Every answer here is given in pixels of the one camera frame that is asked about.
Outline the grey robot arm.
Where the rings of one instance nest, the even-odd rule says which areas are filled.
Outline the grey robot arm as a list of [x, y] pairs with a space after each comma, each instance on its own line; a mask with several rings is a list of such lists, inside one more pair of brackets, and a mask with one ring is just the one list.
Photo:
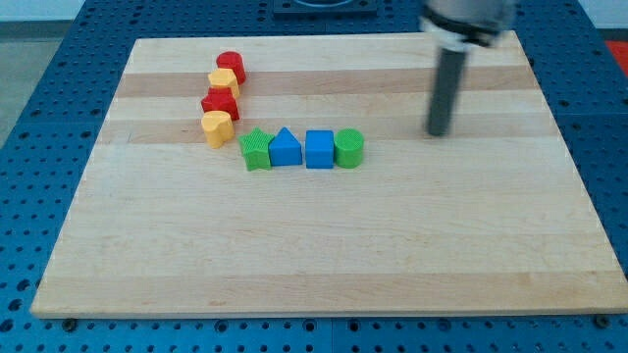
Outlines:
[[428, 0], [423, 4], [423, 30], [439, 44], [426, 122], [430, 135], [445, 136], [449, 131], [468, 51], [494, 46], [501, 33], [510, 29], [515, 10], [514, 0]]

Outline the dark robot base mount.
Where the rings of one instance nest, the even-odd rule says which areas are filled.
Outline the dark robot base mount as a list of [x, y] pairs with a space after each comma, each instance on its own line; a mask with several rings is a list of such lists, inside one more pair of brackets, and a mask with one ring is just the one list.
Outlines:
[[377, 0], [273, 0], [275, 17], [299, 15], [373, 15]]

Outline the dark grey cylindrical pointer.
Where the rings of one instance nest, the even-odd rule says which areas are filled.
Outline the dark grey cylindrical pointer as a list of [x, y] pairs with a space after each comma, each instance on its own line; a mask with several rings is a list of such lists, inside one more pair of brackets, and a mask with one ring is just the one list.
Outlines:
[[442, 48], [439, 55], [426, 130], [432, 136], [445, 136], [463, 78], [467, 53]]

